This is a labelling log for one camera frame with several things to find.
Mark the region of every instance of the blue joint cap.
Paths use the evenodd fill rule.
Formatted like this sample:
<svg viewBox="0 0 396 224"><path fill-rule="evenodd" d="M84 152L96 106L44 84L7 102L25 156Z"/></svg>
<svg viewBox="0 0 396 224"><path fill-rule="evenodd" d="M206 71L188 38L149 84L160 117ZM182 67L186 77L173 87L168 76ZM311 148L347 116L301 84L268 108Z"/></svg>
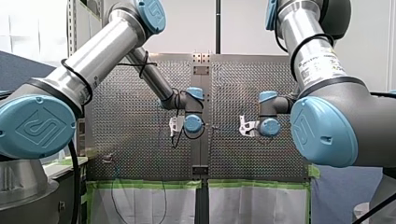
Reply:
<svg viewBox="0 0 396 224"><path fill-rule="evenodd" d="M269 101L277 97L277 91L262 91L259 95L259 103Z"/></svg>
<svg viewBox="0 0 396 224"><path fill-rule="evenodd" d="M265 137L275 137L280 133L280 124L276 119L266 119L260 125L260 134Z"/></svg>
<svg viewBox="0 0 396 224"><path fill-rule="evenodd" d="M188 87L187 92L199 100L204 100L204 91L201 88Z"/></svg>
<svg viewBox="0 0 396 224"><path fill-rule="evenodd" d="M277 0L269 0L267 7L267 18L265 20L265 29L269 31L275 30L277 19Z"/></svg>
<svg viewBox="0 0 396 224"><path fill-rule="evenodd" d="M137 11L148 29L155 35L165 29L166 16L159 0L135 0Z"/></svg>
<svg viewBox="0 0 396 224"><path fill-rule="evenodd" d="M358 141L337 107L318 97L297 101L290 114L291 135L300 153L319 165L348 167L358 158Z"/></svg>
<svg viewBox="0 0 396 224"><path fill-rule="evenodd" d="M27 95L0 105L0 154L13 159L41 159L64 149L76 119L52 96Z"/></svg>
<svg viewBox="0 0 396 224"><path fill-rule="evenodd" d="M196 115L188 115L184 119L184 129L188 133L198 133L202 125L202 120Z"/></svg>

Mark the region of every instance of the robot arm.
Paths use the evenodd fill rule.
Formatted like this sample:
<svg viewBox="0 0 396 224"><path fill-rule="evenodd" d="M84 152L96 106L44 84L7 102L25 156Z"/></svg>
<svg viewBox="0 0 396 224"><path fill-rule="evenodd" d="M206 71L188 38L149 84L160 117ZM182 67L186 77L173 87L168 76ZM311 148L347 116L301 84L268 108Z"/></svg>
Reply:
<svg viewBox="0 0 396 224"><path fill-rule="evenodd" d="M350 2L281 0L275 9L275 32L285 40L301 90L290 111L298 150L321 165L394 167L396 100L373 96L350 77L332 47L347 31ZM261 100L261 111L286 111L276 92Z"/></svg>
<svg viewBox="0 0 396 224"><path fill-rule="evenodd" d="M135 1L116 4L108 24L69 59L45 78L33 78L0 101L0 155L11 159L40 159L63 149L72 139L76 118L92 99L93 90L127 56L142 64L141 46L165 27L161 3ZM202 128L202 90L187 89L176 94L159 70L143 66L142 78L166 109L185 109L185 128Z"/></svg>

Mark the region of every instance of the perforated metal panel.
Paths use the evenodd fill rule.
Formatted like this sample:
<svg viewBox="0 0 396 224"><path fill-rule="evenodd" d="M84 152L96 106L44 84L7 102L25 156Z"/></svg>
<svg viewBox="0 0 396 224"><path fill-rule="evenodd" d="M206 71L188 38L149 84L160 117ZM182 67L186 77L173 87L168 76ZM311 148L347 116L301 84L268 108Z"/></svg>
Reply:
<svg viewBox="0 0 396 224"><path fill-rule="evenodd" d="M191 55L161 54L152 58L178 89L189 87L191 76L196 79ZM206 126L210 144L200 146L201 151L209 151L209 177L306 181L306 164L292 143L289 116L279 117L282 132L266 146L262 144L264 139L259 142L238 132L239 115L257 119L261 91L288 94L293 90L288 59L211 55L210 63L211 83L196 82L211 90L206 92L210 93L208 105L212 105ZM191 151L194 147L182 137L178 148L171 148L168 122L175 111L158 107L157 97L132 67L117 67L93 99L87 111L86 144L98 155L90 161L89 179L117 176L114 164L103 162L103 157L111 153L121 178L191 179L191 161L197 160L191 157L197 155ZM205 158L199 161L206 165Z"/></svg>
<svg viewBox="0 0 396 224"><path fill-rule="evenodd" d="M304 181L304 159L290 136L289 116L279 116L281 134L268 143L241 136L239 115L258 119L261 91L288 94L294 89L286 57L214 55L210 178Z"/></svg>
<svg viewBox="0 0 396 224"><path fill-rule="evenodd" d="M189 87L190 55L151 58L173 87ZM191 179L190 143L182 138L178 148L172 148L168 123L176 112L159 108L157 99L132 67L116 67L100 84L89 114L98 154L89 163L89 179L111 179L117 175L114 164L103 161L110 153L120 178Z"/></svg>

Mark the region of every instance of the wire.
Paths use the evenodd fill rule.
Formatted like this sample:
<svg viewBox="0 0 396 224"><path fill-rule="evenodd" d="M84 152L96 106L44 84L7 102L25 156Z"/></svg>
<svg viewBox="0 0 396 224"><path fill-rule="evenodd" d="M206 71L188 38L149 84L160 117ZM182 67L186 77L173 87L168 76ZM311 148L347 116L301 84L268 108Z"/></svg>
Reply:
<svg viewBox="0 0 396 224"><path fill-rule="evenodd" d="M191 93L189 93L189 92L187 92L187 91L179 91L179 90L176 89L176 88L173 88L173 90L176 91L176 97L175 97L175 101L174 101L175 109L177 110L177 112L176 112L176 118L177 118L178 113L179 113L179 110L180 110L180 105L181 105L181 97L180 97L180 94L181 94L181 93L188 94L192 99L194 99L196 102L198 102L198 103L201 105L201 108L202 108L202 109L204 109L204 104L203 104L200 100L198 100L197 98L195 98L193 95L191 95ZM195 113L195 114L201 113L201 114L202 114L202 112L200 112L200 111L189 111L188 113ZM205 123L203 122L203 124L204 124L204 128L203 128L202 132L201 132L197 137L189 137L189 136L186 134L186 130L184 129L184 125L183 125L183 127L182 127L181 130L180 130L180 133L178 134L176 143L175 143L175 137L174 137L174 136L171 137L172 148L177 148L178 143L179 143L179 141L180 141L180 138L181 138L181 135L182 135L182 134L186 135L186 137L187 137L188 139L190 139L190 140L196 140L196 139L202 137L202 135L203 135L204 132L205 132Z"/></svg>
<svg viewBox="0 0 396 224"><path fill-rule="evenodd" d="M363 221L365 221L367 218L371 217L375 213L379 212L381 209L383 209L385 206L388 204L394 202L396 200L396 193L388 197L384 202L380 203L376 207L374 207L372 210L370 210L368 213L364 214L362 217L360 217L358 220L354 221L353 224L361 224Z"/></svg>
<svg viewBox="0 0 396 224"><path fill-rule="evenodd" d="M120 169L118 168L114 158L112 158L112 162L114 164L114 170L116 172L116 178L114 178L113 182L111 183L111 200L113 201L114 208L116 209L116 213L119 215L119 217L122 219L122 222L125 224L128 224L128 222L125 220L125 218L121 215L119 208L116 205L116 200L114 199L114 182L116 182L116 179L120 181Z"/></svg>
<svg viewBox="0 0 396 224"><path fill-rule="evenodd" d="M159 107L157 106L157 120L158 120L158 126L160 127L158 130L158 149L162 148L161 146L161 133L162 133L162 125L161 125L161 121L160 121L160 111L159 111ZM156 162L157 165L157 170L158 172L161 174L161 181L163 182L163 198L165 201L165 208L164 208L164 212L163 212L163 219L160 221L159 224L162 224L163 221L166 218L166 214L168 212L168 200L166 198L166 187L165 187L165 183L163 181L163 172L162 169L160 169L160 167L158 166L158 162Z"/></svg>
<svg viewBox="0 0 396 224"><path fill-rule="evenodd" d="M297 54L300 51L300 49L307 43L311 42L314 39L321 39L322 37L327 37L329 39L330 44L332 45L332 47L334 46L334 39L332 38L331 35L328 34L316 34L316 35L312 35L307 37L306 39L304 39L294 50L294 52L291 54L291 60L290 60L290 71L291 74L293 75L294 80L297 81L297 77L296 77L296 73L294 71L294 62L297 58Z"/></svg>
<svg viewBox="0 0 396 224"><path fill-rule="evenodd" d="M78 167L78 156L76 149L74 147L73 140L69 142L69 151L70 156L72 157L73 163L73 173L74 173L74 201L73 201L73 215L72 215L72 224L78 223L78 209L80 205L80 174L79 174L79 167Z"/></svg>
<svg viewBox="0 0 396 224"><path fill-rule="evenodd" d="M62 60L61 60L61 64L62 64L62 66L63 66L65 69L67 69L69 72L71 72L71 73L73 73L74 75L76 75L76 77L78 77L78 78L84 83L84 85L85 85L86 88L87 88L88 94L89 94L90 96L89 96L88 100L87 100L84 104L82 104L82 106L89 104L89 103L91 102L91 100L92 100L92 97L93 97L93 90L92 90L92 87L91 87L90 83L88 83L88 81L85 79L84 76L82 76L80 73L76 72L72 67L70 67L69 65L67 65L66 59L62 59Z"/></svg>
<svg viewBox="0 0 396 224"><path fill-rule="evenodd" d="M278 17L278 13L276 13L276 20L275 20L275 30L274 30L274 33L275 33L275 40L276 40L277 45L278 45L283 51L285 51L285 52L288 53L288 50L287 50L285 47L283 47L283 45L280 44L280 41L279 41L279 35L278 35L278 33L277 33L277 29L278 29L278 27L277 27L277 17Z"/></svg>
<svg viewBox="0 0 396 224"><path fill-rule="evenodd" d="M146 51L145 57L143 58L143 63L118 63L117 65L121 66L131 66L131 67L141 67L139 71L139 77L142 78L143 72L146 68L147 65L154 65L157 66L158 64L156 63L148 63L149 60L149 52Z"/></svg>

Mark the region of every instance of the black cable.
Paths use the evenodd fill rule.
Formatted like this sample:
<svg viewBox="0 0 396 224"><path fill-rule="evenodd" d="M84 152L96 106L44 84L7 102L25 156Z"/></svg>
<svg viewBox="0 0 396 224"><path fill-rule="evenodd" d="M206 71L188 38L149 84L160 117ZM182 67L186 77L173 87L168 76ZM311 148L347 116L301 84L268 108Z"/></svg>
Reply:
<svg viewBox="0 0 396 224"><path fill-rule="evenodd" d="M180 133L178 134L176 144L174 144L174 139L175 139L175 137L174 137L174 136L172 137L172 148L177 148L178 142L180 141L180 137L181 137L181 135L183 134L183 130L184 130L184 127L181 128L181 131L180 131Z"/></svg>
<svg viewBox="0 0 396 224"><path fill-rule="evenodd" d="M139 78L142 78L143 76L143 71L145 70L147 65L154 65L157 66L158 64L156 63L148 63L149 60L149 52L146 51L145 57L143 58L143 63L118 63L117 65L123 65L123 66L131 66L131 67L141 67L139 71Z"/></svg>
<svg viewBox="0 0 396 224"><path fill-rule="evenodd" d="M116 213L119 215L119 217L121 218L122 222L125 224L128 224L128 222L124 219L124 217L121 215L119 208L116 205L116 200L114 199L114 182L116 182L116 179L120 179L120 170L114 160L114 158L112 159L112 162L114 164L114 170L116 172L116 178L114 178L113 182L111 183L111 200L113 201L114 204L114 208L116 209Z"/></svg>
<svg viewBox="0 0 396 224"><path fill-rule="evenodd" d="M62 60L61 60L61 64L62 64L62 66L63 66L65 69L67 69L69 72L71 72L71 73L73 73L74 75L76 75L76 77L78 77L78 78L84 83L84 85L85 85L86 88L87 88L88 94L90 95L90 96L89 96L90 98L88 98L88 100L83 104L83 106L89 104L90 101L92 100L92 97L93 97L93 90L92 90L92 87L91 87L90 83L88 83L88 81L85 79L84 76L82 76L81 74L79 74L78 72L76 72L72 67L70 67L69 65L67 65L66 59L62 59Z"/></svg>
<svg viewBox="0 0 396 224"><path fill-rule="evenodd" d="M158 126L160 127L159 130L158 130L158 149L162 148L162 146L161 146L162 125L161 125L160 115L159 114L160 114L160 111L158 110L158 107L157 107ZM163 170L160 169L160 167L158 166L158 162L155 162L155 163L157 165L158 172L161 174L161 181L163 182L163 198L164 198L164 201L165 201L165 208L164 208L164 212L163 212L163 219L159 223L159 224L162 224L163 221L165 220L166 214L168 212L168 200L166 198L166 187L165 187L165 183L164 183L164 180L163 180Z"/></svg>
<svg viewBox="0 0 396 224"><path fill-rule="evenodd" d="M0 100L7 99L9 95L12 94L13 91L5 91L5 92L0 92Z"/></svg>
<svg viewBox="0 0 396 224"><path fill-rule="evenodd" d="M378 97L388 97L388 98L396 99L396 94L389 92L370 92L370 94Z"/></svg>
<svg viewBox="0 0 396 224"><path fill-rule="evenodd" d="M288 53L288 50L287 50L285 47L283 47L283 45L280 44L280 41L279 41L279 35L278 35L278 33L277 33L277 29L278 29L278 27L277 27L277 16L278 16L278 13L276 13L275 29L274 29L275 40L276 40L277 45L278 45L283 51L285 51L285 52Z"/></svg>
<svg viewBox="0 0 396 224"><path fill-rule="evenodd" d="M79 167L78 167L78 156L76 149L74 147L73 140L69 142L69 151L70 156L72 158L73 163L73 173L74 173L74 201L73 201L73 215L72 215L72 224L78 223L78 210L80 205L80 174L79 174Z"/></svg>
<svg viewBox="0 0 396 224"><path fill-rule="evenodd" d="M394 202L396 200L396 193L388 197L384 202L380 203L373 209L371 209L368 213L364 214L362 217L360 217L358 220L354 221L352 224L361 224L363 221L365 221L367 218L371 217L381 209L383 209L385 206L388 204Z"/></svg>
<svg viewBox="0 0 396 224"><path fill-rule="evenodd" d="M290 60L290 71L291 74L293 75L294 80L297 81L297 77L296 77L296 73L294 71L294 62L296 60L297 54L300 51L300 49L307 43L309 43L310 41L314 40L314 39L321 39L322 37L327 37L329 39L330 45L332 45L332 47L334 46L334 39L332 38L331 35L328 34L316 34L316 35L312 35L307 37L305 40L303 40L298 46L297 48L294 50L294 52L291 55L291 60Z"/></svg>
<svg viewBox="0 0 396 224"><path fill-rule="evenodd" d="M204 127L203 127L201 133L200 133L198 136L196 136L196 137L189 137L189 136L186 134L186 130L185 130L184 128L182 129L182 131L184 132L184 135L186 135L186 137L187 137L188 139L190 139L190 140L197 140L198 138L202 137L202 135L204 134L204 132L205 132L205 124L204 124Z"/></svg>

